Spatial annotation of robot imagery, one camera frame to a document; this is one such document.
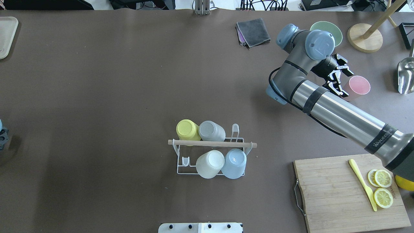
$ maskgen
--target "yellow knife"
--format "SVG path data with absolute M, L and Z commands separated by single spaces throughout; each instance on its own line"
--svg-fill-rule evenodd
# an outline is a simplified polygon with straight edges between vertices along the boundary
M 363 188 L 365 189 L 366 194 L 368 195 L 369 202 L 371 202 L 372 209 L 377 211 L 377 204 L 374 201 L 374 193 L 372 189 L 366 185 L 364 179 L 362 178 L 361 172 L 359 171 L 358 165 L 356 164 L 355 160 L 350 159 L 349 164 L 351 165 L 352 170 L 354 170 L 356 176 L 358 177 L 359 181 L 361 182 Z

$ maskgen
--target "wooden cutting board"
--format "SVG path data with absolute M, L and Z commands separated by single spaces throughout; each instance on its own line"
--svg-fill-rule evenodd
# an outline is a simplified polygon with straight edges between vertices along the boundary
M 374 192 L 377 188 L 368 182 L 367 174 L 371 169 L 385 169 L 381 160 L 374 155 L 347 155 L 294 162 L 308 232 L 351 233 L 411 226 L 395 180 L 387 188 L 394 197 L 392 206 L 388 209 L 378 206 L 377 212 L 372 210 L 361 183 L 348 163 L 352 158 Z

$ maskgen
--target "metal handle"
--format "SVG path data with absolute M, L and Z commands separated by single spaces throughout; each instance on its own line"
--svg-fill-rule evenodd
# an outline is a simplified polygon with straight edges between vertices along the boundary
M 299 185 L 299 179 L 296 179 L 296 184 L 293 187 L 293 192 L 295 192 L 295 198 L 296 198 L 296 205 L 298 206 L 299 210 L 302 212 L 303 216 L 306 216 L 305 211 L 299 206 L 298 202 L 298 195 L 296 194 L 296 187 Z

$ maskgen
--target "gray cloth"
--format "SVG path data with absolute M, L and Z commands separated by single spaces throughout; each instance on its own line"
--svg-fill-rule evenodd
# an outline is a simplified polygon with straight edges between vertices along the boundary
M 237 22 L 237 28 L 244 37 L 249 48 L 270 41 L 269 33 L 262 18 Z

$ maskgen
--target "pink cup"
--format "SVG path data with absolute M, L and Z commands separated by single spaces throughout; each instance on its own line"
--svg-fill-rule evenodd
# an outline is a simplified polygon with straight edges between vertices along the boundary
M 368 80 L 362 76 L 352 76 L 348 83 L 344 86 L 344 91 L 346 91 L 349 96 L 344 97 L 346 101 L 352 101 L 362 95 L 368 94 L 371 90 L 371 85 Z

